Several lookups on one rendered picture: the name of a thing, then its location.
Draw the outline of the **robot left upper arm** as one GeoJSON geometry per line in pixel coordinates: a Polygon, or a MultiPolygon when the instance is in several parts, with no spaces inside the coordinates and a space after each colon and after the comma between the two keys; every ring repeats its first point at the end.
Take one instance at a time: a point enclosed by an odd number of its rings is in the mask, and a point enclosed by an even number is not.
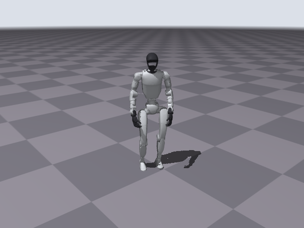
{"type": "Polygon", "coordinates": [[[170,79],[169,73],[166,71],[161,71],[161,73],[162,73],[162,78],[164,79],[164,83],[166,86],[165,94],[166,94],[166,96],[170,96],[171,95],[171,79],[170,79]]]}

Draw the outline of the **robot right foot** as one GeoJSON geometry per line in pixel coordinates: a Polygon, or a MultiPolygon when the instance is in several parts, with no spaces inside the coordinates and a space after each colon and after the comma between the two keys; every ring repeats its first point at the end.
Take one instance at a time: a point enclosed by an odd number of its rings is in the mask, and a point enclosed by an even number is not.
{"type": "Polygon", "coordinates": [[[140,160],[140,170],[141,171],[146,171],[147,170],[145,162],[143,162],[143,161],[141,162],[141,160],[140,160]]]}

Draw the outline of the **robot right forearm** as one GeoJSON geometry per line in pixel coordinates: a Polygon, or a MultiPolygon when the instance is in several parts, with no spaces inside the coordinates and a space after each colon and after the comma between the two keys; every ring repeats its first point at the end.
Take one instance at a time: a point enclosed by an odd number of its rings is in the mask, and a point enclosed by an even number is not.
{"type": "Polygon", "coordinates": [[[133,92],[130,92],[130,114],[133,115],[133,110],[136,110],[136,98],[133,98],[133,92]]]}

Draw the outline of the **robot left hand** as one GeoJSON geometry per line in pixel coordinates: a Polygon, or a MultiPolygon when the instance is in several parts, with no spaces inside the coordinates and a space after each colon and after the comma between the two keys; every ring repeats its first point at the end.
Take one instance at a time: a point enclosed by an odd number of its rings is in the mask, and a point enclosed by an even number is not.
{"type": "Polygon", "coordinates": [[[170,126],[172,124],[172,114],[173,114],[173,112],[171,111],[171,108],[168,109],[168,114],[169,114],[169,117],[166,121],[169,120],[169,122],[166,125],[170,126]]]}

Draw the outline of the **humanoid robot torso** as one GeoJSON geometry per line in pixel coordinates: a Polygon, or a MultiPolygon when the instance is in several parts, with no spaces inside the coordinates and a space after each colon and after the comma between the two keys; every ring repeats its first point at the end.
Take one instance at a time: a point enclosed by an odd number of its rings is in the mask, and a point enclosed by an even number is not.
{"type": "Polygon", "coordinates": [[[162,86],[162,73],[161,70],[155,69],[156,73],[148,73],[150,70],[142,71],[142,91],[145,98],[148,99],[145,104],[147,109],[147,114],[157,114],[159,113],[159,104],[156,101],[162,86]]]}

